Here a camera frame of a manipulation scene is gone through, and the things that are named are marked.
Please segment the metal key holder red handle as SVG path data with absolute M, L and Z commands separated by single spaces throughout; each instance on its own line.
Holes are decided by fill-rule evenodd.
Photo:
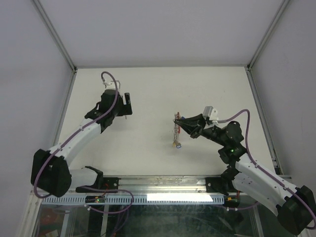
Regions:
M 174 120 L 176 119 L 183 119 L 183 117 L 180 115 L 179 112 L 176 112 L 174 114 Z M 180 149 L 182 147 L 181 143 L 179 142 L 179 135 L 181 133 L 181 127 L 178 124 L 174 123 L 174 127 L 173 127 L 173 147 Z

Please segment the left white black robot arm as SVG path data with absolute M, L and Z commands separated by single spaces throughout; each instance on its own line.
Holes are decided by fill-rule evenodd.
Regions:
M 62 197 L 69 189 L 97 192 L 106 187 L 103 172 L 92 166 L 70 169 L 77 154 L 95 137 L 102 134 L 114 118 L 132 114 L 130 94 L 120 95 L 114 89 L 107 89 L 101 100 L 85 116 L 77 130 L 64 142 L 50 149 L 35 152 L 31 173 L 34 193 L 44 198 L 38 189 L 45 191 L 46 197 Z

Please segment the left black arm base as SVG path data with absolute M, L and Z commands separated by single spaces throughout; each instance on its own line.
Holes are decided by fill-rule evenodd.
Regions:
M 117 192 L 119 187 L 120 178 L 118 177 L 106 177 L 98 180 L 91 186 L 81 186 L 76 188 L 76 193 L 104 193 L 105 191 L 113 190 Z

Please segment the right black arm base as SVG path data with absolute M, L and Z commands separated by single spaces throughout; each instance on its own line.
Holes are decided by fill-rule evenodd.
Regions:
M 207 193 L 221 193 L 228 196 L 229 193 L 237 193 L 231 181 L 227 181 L 220 176 L 206 177 L 205 188 Z

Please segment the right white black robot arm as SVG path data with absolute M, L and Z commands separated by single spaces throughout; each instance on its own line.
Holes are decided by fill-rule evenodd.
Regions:
M 297 187 L 284 178 L 267 170 L 252 157 L 248 134 L 242 134 L 238 115 L 225 120 L 211 120 L 202 114 L 191 118 L 176 118 L 191 138 L 204 137 L 222 146 L 219 156 L 227 169 L 220 178 L 211 183 L 211 188 L 227 195 L 237 190 L 246 193 L 269 209 L 278 222 L 291 234 L 299 235 L 316 221 L 316 201 L 313 191 L 307 186 Z

